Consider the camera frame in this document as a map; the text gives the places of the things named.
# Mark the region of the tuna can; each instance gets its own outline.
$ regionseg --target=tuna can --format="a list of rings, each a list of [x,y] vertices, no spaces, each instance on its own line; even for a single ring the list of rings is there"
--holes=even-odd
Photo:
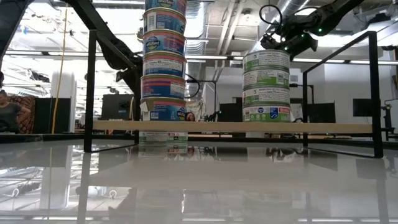
[[[184,35],[167,29],[156,29],[144,34],[144,55],[149,52],[167,51],[184,55]]]
[[[243,89],[256,85],[289,87],[289,72],[277,69],[263,69],[243,74]]]
[[[243,58],[243,72],[260,69],[276,69],[289,72],[290,57],[281,50],[260,50]]]
[[[141,77],[142,99],[170,97],[184,99],[185,80],[174,75],[146,75]]]
[[[159,144],[160,142],[178,143],[187,142],[187,132],[165,132],[165,131],[140,131],[139,142],[144,144]]]
[[[187,0],[145,0],[145,10],[155,7],[173,9],[181,13],[182,16],[185,16],[185,11],[187,10]]]
[[[156,29],[174,30],[184,34],[187,20],[173,9],[153,8],[144,13],[144,34]]]
[[[185,101],[168,97],[141,99],[143,121],[185,121]]]
[[[151,52],[144,56],[142,70],[144,75],[166,74],[183,77],[185,57],[171,52]]]
[[[290,122],[290,107],[284,105],[252,105],[243,108],[244,122]]]
[[[289,88],[261,86],[243,90],[243,106],[265,104],[290,105]]]

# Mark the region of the yellow cable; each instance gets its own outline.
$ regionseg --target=yellow cable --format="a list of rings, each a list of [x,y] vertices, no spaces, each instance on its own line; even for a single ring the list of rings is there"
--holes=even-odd
[[[55,98],[54,114],[52,116],[52,131],[51,131],[52,134],[55,133],[55,117],[57,115],[58,97],[60,94],[60,86],[61,86],[61,78],[62,78],[62,70],[63,70],[63,58],[65,56],[65,44],[66,44],[66,39],[67,39],[67,23],[68,23],[68,4],[65,6],[65,25],[63,27],[61,69],[60,69],[60,76],[58,78],[57,97]]]

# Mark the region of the wooden shelf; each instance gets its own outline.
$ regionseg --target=wooden shelf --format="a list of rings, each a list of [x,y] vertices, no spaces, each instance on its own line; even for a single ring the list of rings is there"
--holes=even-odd
[[[372,133],[371,124],[320,124],[320,123],[234,123],[186,121],[94,121],[94,129],[140,131],[224,131],[265,133]]]

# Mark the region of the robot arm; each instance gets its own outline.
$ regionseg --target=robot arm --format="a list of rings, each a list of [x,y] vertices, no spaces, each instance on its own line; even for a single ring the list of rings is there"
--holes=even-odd
[[[290,59],[311,48],[317,50],[318,41],[311,37],[327,35],[340,22],[350,10],[360,5],[364,0],[335,0],[330,4],[321,6],[308,16],[295,14],[284,18],[275,28],[275,34],[284,39],[277,42],[272,35],[264,34],[261,45],[265,49],[284,50],[290,54]]]

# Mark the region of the cable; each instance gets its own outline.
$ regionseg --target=cable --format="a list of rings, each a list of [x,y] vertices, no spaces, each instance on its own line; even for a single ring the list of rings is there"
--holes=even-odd
[[[62,78],[62,72],[63,72],[63,60],[65,57],[65,45],[66,45],[66,39],[67,39],[67,23],[68,23],[68,4],[65,6],[65,25],[63,27],[61,69],[60,69],[60,76],[58,78],[57,97],[55,98],[54,113],[52,116],[52,131],[51,131],[52,134],[55,133],[55,118],[57,116],[58,97],[60,94],[61,78]]]
[[[275,9],[278,11],[278,14],[279,14],[279,17],[280,17],[279,22],[274,22],[274,23],[268,22],[268,21],[266,21],[266,20],[262,17],[262,13],[261,13],[261,12],[262,12],[262,10],[263,10],[265,7],[273,7],[273,8],[275,8]],[[280,9],[279,9],[277,6],[275,6],[275,5],[266,4],[266,5],[262,6],[262,7],[260,8],[259,15],[260,15],[260,19],[261,19],[263,22],[265,22],[266,24],[277,26],[277,27],[275,28],[275,30],[274,30],[273,32],[271,32],[271,34],[270,34],[271,36],[274,35],[275,32],[276,32],[276,30],[278,30],[278,29],[281,27],[281,25],[282,25],[282,21],[283,21],[282,12],[281,12]]]
[[[199,82],[196,78],[193,78],[192,76],[190,76],[190,75],[188,75],[188,74],[185,74],[185,75],[188,76],[189,78],[191,78],[191,80],[192,80],[193,82],[195,82],[195,83],[198,84],[198,90],[197,90],[197,92],[196,92],[195,94],[193,94],[192,96],[187,96],[187,97],[185,97],[185,98],[188,98],[188,99],[194,98],[194,97],[197,96],[197,94],[199,93],[199,90],[200,90],[200,82]]]

